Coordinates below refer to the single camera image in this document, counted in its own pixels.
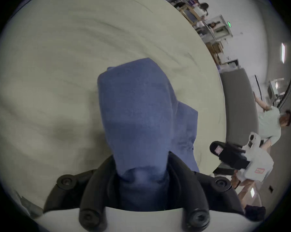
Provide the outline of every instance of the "man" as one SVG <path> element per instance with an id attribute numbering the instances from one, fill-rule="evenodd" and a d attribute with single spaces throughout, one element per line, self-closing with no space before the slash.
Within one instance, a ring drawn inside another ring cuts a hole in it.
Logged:
<path id="1" fill-rule="evenodd" d="M 268 106 L 261 101 L 255 94 L 255 101 L 264 112 L 259 114 L 259 135 L 262 140 L 266 140 L 261 148 L 267 150 L 274 145 L 281 136 L 281 128 L 291 124 L 291 111 L 286 110 L 285 114 L 280 115 L 277 107 Z"/>
<path id="2" fill-rule="evenodd" d="M 280 111 L 277 107 L 268 106 L 265 102 L 261 101 L 255 94 L 255 101 L 261 108 L 263 108 L 264 112 L 259 114 L 259 135 L 265 142 L 261 142 L 261 148 L 267 150 L 271 145 L 274 145 L 281 136 L 281 128 L 289 126 L 291 124 L 291 111 L 286 110 L 285 114 L 280 115 Z M 237 170 L 235 170 L 234 175 L 232 176 L 231 184 L 234 189 L 238 185 L 243 186 L 244 188 L 238 194 L 238 197 L 243 205 L 246 207 L 246 203 L 243 198 L 247 194 L 249 190 L 254 185 L 253 180 L 245 180 L 240 183 L 236 176 Z"/>

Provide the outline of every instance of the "white shirt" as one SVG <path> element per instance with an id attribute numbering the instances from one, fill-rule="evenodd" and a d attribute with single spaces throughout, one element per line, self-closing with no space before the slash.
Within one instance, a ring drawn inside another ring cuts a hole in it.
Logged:
<path id="1" fill-rule="evenodd" d="M 203 15 L 206 16 L 207 12 L 205 10 L 202 10 L 200 7 L 196 7 L 194 8 L 194 11 L 200 16 L 202 17 Z"/>
<path id="2" fill-rule="evenodd" d="M 259 135 L 261 139 L 271 140 L 274 145 L 281 136 L 280 111 L 277 107 L 271 106 L 269 111 L 259 113 Z"/>

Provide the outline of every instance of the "desk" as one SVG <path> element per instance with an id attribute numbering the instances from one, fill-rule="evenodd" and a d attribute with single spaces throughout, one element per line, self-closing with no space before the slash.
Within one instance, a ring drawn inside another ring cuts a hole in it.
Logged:
<path id="1" fill-rule="evenodd" d="M 197 19 L 197 21 L 192 21 L 190 18 L 188 18 L 188 16 L 186 15 L 186 13 L 184 12 L 185 10 L 189 10 L 195 17 L 196 17 L 196 19 Z M 183 5 L 181 8 L 180 8 L 180 13 L 189 21 L 189 23 L 192 25 L 192 26 L 195 26 L 196 25 L 196 23 L 198 22 L 198 21 L 201 21 L 202 19 L 201 19 L 201 17 L 195 12 L 195 10 L 194 10 L 194 8 L 193 7 L 191 7 L 190 5 L 188 5 L 188 4 L 185 4 L 185 5 Z"/>

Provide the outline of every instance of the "hand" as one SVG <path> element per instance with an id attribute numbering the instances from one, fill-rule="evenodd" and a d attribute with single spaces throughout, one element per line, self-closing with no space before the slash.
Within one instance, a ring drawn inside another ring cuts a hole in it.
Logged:
<path id="1" fill-rule="evenodd" d="M 253 95 L 254 95 L 254 99 L 255 101 L 258 99 L 258 97 L 256 96 L 256 94 L 253 92 Z"/>

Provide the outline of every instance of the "mattress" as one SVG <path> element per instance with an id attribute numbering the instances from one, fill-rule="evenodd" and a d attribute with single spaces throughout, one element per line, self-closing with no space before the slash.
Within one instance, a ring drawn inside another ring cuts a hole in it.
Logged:
<path id="1" fill-rule="evenodd" d="M 0 180 L 43 207 L 56 180 L 97 168 L 110 154 L 97 77 L 151 58 L 179 101 L 198 111 L 201 173 L 220 163 L 225 101 L 205 44 L 165 0 L 31 0 L 0 37 Z"/>

